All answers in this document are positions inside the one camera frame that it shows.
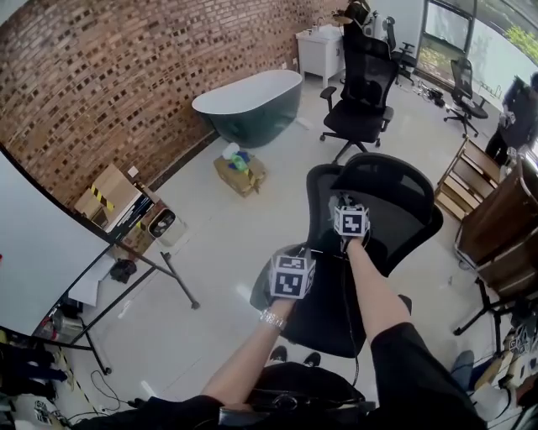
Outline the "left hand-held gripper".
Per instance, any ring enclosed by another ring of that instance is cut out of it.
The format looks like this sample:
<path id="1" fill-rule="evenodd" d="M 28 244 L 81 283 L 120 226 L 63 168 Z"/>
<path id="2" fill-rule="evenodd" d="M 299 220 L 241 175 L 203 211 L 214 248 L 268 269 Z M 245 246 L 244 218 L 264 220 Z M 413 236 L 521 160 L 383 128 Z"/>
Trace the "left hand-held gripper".
<path id="1" fill-rule="evenodd" d="M 304 299 L 314 284 L 315 271 L 316 260 L 309 248 L 299 247 L 295 252 L 280 251 L 273 255 L 262 288 L 261 308 L 268 308 L 276 299 Z"/>

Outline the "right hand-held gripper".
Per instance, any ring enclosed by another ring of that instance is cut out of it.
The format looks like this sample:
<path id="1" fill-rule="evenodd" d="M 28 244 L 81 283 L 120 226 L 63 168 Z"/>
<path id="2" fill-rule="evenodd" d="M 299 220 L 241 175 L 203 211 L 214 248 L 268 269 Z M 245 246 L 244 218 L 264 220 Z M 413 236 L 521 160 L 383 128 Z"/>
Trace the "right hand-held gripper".
<path id="1" fill-rule="evenodd" d="M 352 239 L 367 244 L 372 235 L 369 209 L 352 195 L 340 192 L 334 207 L 334 230 L 340 236 L 341 252 L 346 252 Z"/>

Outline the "black mesh office chair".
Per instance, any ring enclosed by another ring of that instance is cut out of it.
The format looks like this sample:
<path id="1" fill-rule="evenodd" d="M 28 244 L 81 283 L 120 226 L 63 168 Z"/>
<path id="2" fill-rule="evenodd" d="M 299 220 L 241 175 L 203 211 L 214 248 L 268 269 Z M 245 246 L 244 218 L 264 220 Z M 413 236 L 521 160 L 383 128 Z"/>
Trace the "black mesh office chair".
<path id="1" fill-rule="evenodd" d="M 345 165 L 317 165 L 307 174 L 306 190 L 307 240 L 281 251 L 311 249 L 316 260 L 314 284 L 296 303 L 282 336 L 324 354 L 354 359 L 366 335 L 349 261 L 340 252 L 340 237 L 328 225 L 329 207 L 344 192 L 369 209 L 372 235 L 366 252 L 383 276 L 432 238 L 442 227 L 443 216 L 430 181 L 390 155 L 362 153 Z"/>

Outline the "taped cardboard box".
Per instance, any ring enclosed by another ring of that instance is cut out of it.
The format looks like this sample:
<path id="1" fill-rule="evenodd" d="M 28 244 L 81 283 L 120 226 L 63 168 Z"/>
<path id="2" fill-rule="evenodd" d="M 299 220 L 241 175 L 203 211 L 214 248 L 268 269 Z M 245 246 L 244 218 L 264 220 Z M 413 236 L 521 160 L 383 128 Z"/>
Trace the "taped cardboard box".
<path id="1" fill-rule="evenodd" d="M 242 197 L 249 196 L 253 191 L 258 193 L 261 184 L 266 179 L 266 167 L 253 154 L 247 172 L 232 170 L 228 167 L 228 160 L 222 156 L 214 160 L 214 167 L 220 179 Z"/>

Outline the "white waste bin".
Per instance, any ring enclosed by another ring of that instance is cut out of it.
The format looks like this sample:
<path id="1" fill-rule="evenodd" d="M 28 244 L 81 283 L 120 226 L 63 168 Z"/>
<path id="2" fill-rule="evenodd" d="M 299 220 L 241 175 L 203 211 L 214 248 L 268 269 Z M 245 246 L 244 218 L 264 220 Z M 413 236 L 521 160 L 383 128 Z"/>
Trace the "white waste bin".
<path id="1" fill-rule="evenodd" d="M 147 230 L 153 239 L 172 248 L 187 231 L 187 225 L 171 209 L 165 208 L 153 218 Z"/>

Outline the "chest-mounted glossy tablet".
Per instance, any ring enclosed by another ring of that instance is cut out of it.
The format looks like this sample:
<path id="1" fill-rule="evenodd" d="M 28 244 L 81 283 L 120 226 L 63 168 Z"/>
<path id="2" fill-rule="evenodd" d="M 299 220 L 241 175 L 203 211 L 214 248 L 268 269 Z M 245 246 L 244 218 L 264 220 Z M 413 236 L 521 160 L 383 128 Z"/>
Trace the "chest-mounted glossy tablet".
<path id="1" fill-rule="evenodd" d="M 277 409 L 268 405 L 234 404 L 219 408 L 219 425 L 250 427 L 263 423 Z"/>

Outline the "dark wooden cabinet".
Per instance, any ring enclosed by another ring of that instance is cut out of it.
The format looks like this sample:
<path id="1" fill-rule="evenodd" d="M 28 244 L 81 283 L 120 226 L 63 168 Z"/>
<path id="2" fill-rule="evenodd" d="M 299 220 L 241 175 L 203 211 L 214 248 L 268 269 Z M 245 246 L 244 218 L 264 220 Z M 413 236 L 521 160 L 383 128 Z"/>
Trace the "dark wooden cabinet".
<path id="1" fill-rule="evenodd" d="M 501 297 L 538 293 L 538 156 L 514 169 L 476 209 L 456 238 L 459 255 Z"/>

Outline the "brown printed carton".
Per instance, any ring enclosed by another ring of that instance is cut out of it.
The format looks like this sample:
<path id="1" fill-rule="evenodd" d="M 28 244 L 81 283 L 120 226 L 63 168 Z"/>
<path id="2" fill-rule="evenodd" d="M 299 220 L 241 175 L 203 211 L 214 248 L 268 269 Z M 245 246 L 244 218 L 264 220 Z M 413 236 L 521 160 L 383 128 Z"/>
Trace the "brown printed carton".
<path id="1" fill-rule="evenodd" d="M 163 209 L 167 209 L 167 205 L 162 200 L 158 200 L 146 215 L 135 223 L 121 242 L 139 254 L 143 254 L 155 240 L 149 233 L 149 224 Z"/>

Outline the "black tripod stand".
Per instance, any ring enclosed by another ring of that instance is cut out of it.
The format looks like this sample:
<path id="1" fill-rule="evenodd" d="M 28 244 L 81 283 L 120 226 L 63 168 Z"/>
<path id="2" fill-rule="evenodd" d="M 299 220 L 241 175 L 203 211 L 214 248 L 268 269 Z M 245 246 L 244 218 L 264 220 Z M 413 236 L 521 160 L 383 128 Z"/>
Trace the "black tripod stand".
<path id="1" fill-rule="evenodd" d="M 479 318 L 486 314 L 493 316 L 493 334 L 494 334 L 494 351 L 493 355 L 499 357 L 501 355 L 501 317 L 511 313 L 514 309 L 518 295 L 511 295 L 499 298 L 497 301 L 492 302 L 488 293 L 485 282 L 477 277 L 474 283 L 478 286 L 480 292 L 480 298 L 482 300 L 482 308 L 474 315 L 467 323 L 455 328 L 452 333 L 455 336 L 461 336 L 465 333 Z"/>

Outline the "black bag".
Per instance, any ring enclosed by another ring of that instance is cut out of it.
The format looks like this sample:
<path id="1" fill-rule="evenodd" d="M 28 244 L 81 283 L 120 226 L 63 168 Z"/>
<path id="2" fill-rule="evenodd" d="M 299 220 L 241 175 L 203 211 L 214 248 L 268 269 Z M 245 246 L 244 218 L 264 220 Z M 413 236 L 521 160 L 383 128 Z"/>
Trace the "black bag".
<path id="1" fill-rule="evenodd" d="M 133 260 L 118 259 L 109 271 L 112 280 L 127 284 L 129 278 L 137 271 Z"/>

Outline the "white cabinet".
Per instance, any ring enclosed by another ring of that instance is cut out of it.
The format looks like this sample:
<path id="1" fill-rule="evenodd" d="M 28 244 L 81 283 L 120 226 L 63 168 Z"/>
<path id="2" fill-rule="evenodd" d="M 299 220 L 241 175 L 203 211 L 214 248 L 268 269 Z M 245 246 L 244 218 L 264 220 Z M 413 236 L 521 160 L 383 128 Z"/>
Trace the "white cabinet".
<path id="1" fill-rule="evenodd" d="M 343 28 L 331 24 L 314 26 L 296 33 L 301 75 L 321 77 L 322 88 L 325 89 L 329 79 L 345 69 L 343 36 Z"/>

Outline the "black printed carton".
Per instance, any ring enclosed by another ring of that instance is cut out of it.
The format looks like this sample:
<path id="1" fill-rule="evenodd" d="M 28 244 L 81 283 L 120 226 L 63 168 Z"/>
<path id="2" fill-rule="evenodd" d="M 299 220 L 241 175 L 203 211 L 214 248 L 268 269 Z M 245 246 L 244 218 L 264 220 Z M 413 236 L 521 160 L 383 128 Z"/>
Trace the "black printed carton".
<path id="1" fill-rule="evenodd" d="M 104 229 L 107 234 L 118 237 L 128 233 L 153 208 L 155 203 L 146 187 L 139 182 L 134 186 L 138 191 L 137 197 Z"/>

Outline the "flat cardboard with striped tape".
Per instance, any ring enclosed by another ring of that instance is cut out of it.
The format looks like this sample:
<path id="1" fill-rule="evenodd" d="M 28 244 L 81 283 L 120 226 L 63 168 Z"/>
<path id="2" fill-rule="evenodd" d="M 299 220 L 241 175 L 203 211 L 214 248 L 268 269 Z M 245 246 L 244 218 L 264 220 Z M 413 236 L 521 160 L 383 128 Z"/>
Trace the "flat cardboard with striped tape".
<path id="1" fill-rule="evenodd" d="M 75 210 L 110 233 L 141 196 L 115 165 L 109 165 L 85 190 Z"/>

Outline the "silver metal container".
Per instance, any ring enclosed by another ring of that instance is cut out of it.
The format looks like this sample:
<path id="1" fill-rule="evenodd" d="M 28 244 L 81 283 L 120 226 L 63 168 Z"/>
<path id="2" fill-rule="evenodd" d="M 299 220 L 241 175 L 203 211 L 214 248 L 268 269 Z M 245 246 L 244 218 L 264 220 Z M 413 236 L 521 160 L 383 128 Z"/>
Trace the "silver metal container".
<path id="1" fill-rule="evenodd" d="M 62 343 L 70 343 L 83 330 L 80 319 L 67 317 L 60 309 L 52 315 L 52 322 L 56 340 Z"/>

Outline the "glass window wall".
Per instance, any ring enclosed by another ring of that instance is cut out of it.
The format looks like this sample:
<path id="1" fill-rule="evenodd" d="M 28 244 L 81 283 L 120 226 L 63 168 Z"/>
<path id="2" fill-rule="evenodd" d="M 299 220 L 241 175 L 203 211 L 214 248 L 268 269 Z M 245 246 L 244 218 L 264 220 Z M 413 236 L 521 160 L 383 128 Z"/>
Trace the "glass window wall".
<path id="1" fill-rule="evenodd" d="M 419 70 L 452 82 L 451 61 L 461 57 L 494 90 L 528 81 L 538 71 L 538 0 L 429 0 Z"/>

